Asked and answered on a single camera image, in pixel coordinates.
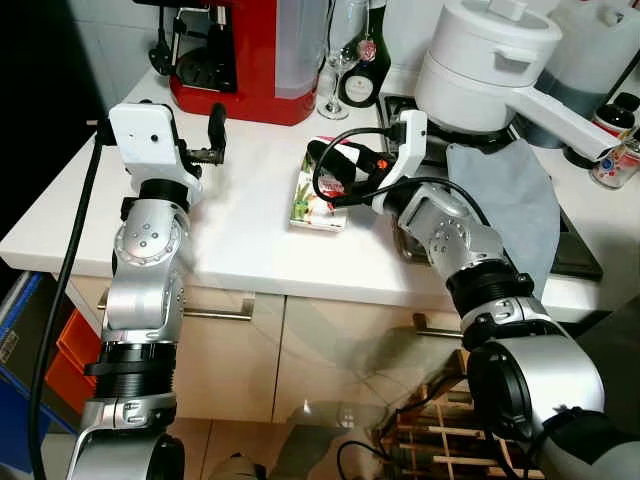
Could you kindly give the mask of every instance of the white pot lid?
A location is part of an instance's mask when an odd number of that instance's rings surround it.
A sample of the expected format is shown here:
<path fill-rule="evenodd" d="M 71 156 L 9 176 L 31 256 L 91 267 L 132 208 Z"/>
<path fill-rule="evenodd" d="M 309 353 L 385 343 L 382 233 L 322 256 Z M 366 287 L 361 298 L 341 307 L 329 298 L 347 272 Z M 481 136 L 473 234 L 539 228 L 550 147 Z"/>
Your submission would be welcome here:
<path fill-rule="evenodd" d="M 558 42 L 560 27 L 518 0 L 450 0 L 444 8 L 469 33 L 510 45 Z"/>

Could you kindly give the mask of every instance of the cabinet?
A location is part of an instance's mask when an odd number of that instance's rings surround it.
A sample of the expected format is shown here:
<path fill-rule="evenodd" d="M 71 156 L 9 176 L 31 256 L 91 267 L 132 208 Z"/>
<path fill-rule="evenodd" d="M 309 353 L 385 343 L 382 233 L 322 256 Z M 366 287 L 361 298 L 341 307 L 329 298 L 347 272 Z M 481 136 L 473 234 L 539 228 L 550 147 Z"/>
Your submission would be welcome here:
<path fill-rule="evenodd" d="M 74 276 L 71 283 L 90 310 L 110 279 Z M 186 306 L 194 310 L 239 311 L 245 292 L 188 287 Z M 174 389 L 178 416 L 271 421 L 284 296 L 255 294 L 251 321 L 185 315 Z"/>
<path fill-rule="evenodd" d="M 454 313 L 422 310 L 455 330 Z M 456 338 L 416 334 L 417 310 L 287 297 L 274 421 L 372 428 L 434 375 Z"/>

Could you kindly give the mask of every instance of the white countertop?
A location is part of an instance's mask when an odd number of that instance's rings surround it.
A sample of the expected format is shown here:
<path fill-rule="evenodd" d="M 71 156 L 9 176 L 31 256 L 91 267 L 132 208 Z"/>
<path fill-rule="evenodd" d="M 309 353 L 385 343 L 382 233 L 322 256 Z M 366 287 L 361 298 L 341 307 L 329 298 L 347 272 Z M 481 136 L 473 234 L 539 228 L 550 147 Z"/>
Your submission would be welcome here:
<path fill-rule="evenodd" d="M 207 117 L 182 112 L 166 80 L 149 71 L 126 100 L 173 106 L 178 133 L 191 148 L 207 145 Z M 223 167 L 204 168 L 206 199 L 191 212 L 197 263 L 194 285 L 388 305 L 451 309 L 429 268 L 404 263 L 390 218 L 354 207 L 341 233 L 290 227 L 295 180 L 309 139 L 375 126 L 375 107 L 331 121 L 313 113 L 293 127 L 228 120 Z M 356 138 L 375 150 L 381 140 Z M 57 272 L 62 263 L 92 149 L 89 140 L 0 243 L 13 268 Z M 552 276 L 543 303 L 552 308 L 614 309 L 640 291 L 640 175 L 619 191 L 595 185 L 559 151 L 534 149 L 558 199 L 603 267 L 602 282 Z M 111 276 L 120 204 L 133 195 L 115 147 L 103 150 L 74 273 Z"/>

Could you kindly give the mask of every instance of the red coffee machine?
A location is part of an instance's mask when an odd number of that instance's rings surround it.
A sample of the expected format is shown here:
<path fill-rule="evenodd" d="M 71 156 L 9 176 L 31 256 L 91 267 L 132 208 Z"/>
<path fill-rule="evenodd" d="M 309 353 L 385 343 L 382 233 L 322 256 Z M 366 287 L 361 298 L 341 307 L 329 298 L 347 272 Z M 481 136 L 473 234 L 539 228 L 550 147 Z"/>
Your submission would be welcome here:
<path fill-rule="evenodd" d="M 220 102 L 241 120 L 304 120 L 314 108 L 327 7 L 328 0 L 201 0 L 178 8 L 165 70 L 176 103 L 208 115 Z"/>

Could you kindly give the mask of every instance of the wine bottle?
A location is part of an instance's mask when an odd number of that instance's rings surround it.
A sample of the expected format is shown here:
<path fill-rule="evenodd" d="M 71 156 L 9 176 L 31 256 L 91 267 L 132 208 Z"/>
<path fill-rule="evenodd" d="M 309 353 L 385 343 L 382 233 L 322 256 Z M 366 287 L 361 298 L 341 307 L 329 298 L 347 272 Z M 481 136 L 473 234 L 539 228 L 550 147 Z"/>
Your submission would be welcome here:
<path fill-rule="evenodd" d="M 360 43 L 360 61 L 344 74 L 338 86 L 340 100 L 359 108 L 375 103 L 391 66 L 389 51 L 382 35 L 387 0 L 369 2 L 369 27 L 366 39 Z"/>

